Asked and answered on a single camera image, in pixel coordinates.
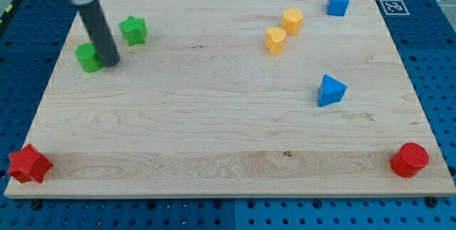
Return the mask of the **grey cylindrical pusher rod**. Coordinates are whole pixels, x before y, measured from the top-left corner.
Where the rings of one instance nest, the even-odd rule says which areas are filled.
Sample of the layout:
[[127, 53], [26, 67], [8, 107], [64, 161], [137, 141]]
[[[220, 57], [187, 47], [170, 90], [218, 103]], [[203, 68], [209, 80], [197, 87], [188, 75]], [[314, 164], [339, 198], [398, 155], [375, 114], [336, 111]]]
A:
[[99, 0], [78, 6], [78, 13], [103, 66], [116, 66], [120, 54]]

